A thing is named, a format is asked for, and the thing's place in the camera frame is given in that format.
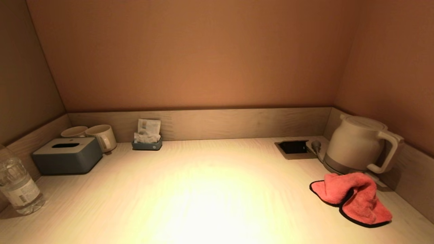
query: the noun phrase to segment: mug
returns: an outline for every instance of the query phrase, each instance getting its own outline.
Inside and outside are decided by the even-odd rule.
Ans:
[[[109,152],[116,147],[115,134],[109,125],[96,125],[86,130],[87,137],[95,137],[98,140],[102,152]]]
[[[88,128],[86,126],[76,126],[71,127],[69,129],[66,129],[62,131],[60,134],[63,138],[70,138],[70,137],[86,137],[85,131]]]

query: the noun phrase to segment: microfiber cloth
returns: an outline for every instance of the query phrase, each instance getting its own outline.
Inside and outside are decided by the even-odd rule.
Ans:
[[[312,182],[310,190],[358,225],[375,228],[392,221],[392,214],[376,195],[377,185],[363,173],[326,174],[323,181]]]

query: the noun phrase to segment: electric kettle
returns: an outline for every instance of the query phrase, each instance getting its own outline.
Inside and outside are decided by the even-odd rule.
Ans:
[[[404,138],[387,130],[373,119],[341,115],[341,125],[335,130],[324,157],[324,166],[331,172],[348,174],[371,170],[380,174],[389,171],[404,145]],[[375,165],[385,141],[392,144],[381,167]]]

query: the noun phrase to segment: water bottle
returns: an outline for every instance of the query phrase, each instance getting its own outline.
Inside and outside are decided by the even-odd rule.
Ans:
[[[0,191],[20,214],[31,214],[40,209],[45,199],[21,160],[0,145]]]

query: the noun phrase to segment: mug handle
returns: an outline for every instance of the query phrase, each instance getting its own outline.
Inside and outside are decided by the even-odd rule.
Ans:
[[[112,144],[110,143],[110,140],[106,135],[101,135],[101,139],[104,142],[104,148],[105,149],[112,148]]]
[[[387,155],[386,159],[384,160],[384,163],[381,166],[381,168],[376,166],[375,164],[369,164],[367,166],[367,168],[372,172],[380,174],[389,171],[392,168],[393,165],[389,165],[389,164],[394,158],[394,156],[401,151],[402,146],[404,145],[404,138],[390,131],[379,131],[377,137],[380,139],[386,139],[390,141],[390,143],[392,144],[392,149],[390,149],[390,152]]]

